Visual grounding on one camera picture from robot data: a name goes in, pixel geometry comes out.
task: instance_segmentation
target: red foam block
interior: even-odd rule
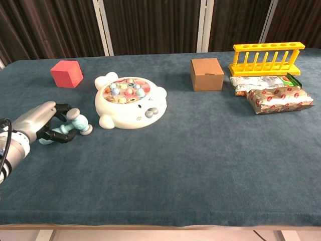
[[[78,61],[61,60],[50,72],[60,88],[75,88],[84,78]]]

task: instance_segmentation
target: table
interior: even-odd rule
[[[190,59],[209,57],[225,72],[223,90],[193,92]],[[0,186],[0,224],[320,227],[321,50],[305,49],[296,61],[315,106],[289,113],[255,115],[235,97],[232,59],[232,52],[77,58],[84,80],[75,89],[55,86],[58,59],[7,66],[1,117],[54,100],[80,108],[94,132],[68,144],[33,143]],[[100,128],[94,79],[109,71],[164,87],[164,116],[138,130]]]

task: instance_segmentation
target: brown cardboard box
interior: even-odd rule
[[[191,78],[194,91],[222,90],[224,72],[215,58],[192,59]]]

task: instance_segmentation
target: food bag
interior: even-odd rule
[[[313,106],[313,99],[299,86],[251,90],[247,100],[256,114],[303,110]]]
[[[277,87],[292,87],[302,84],[291,74],[285,76],[241,76],[230,77],[236,96],[246,96],[252,89],[271,89]]]

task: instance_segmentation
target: dark curtain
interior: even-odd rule
[[[104,0],[115,55],[196,52],[201,0]]]
[[[297,41],[321,48],[320,0],[278,1],[265,42]]]
[[[209,52],[258,43],[271,0],[215,0]]]
[[[0,58],[104,56],[92,1],[1,0]]]

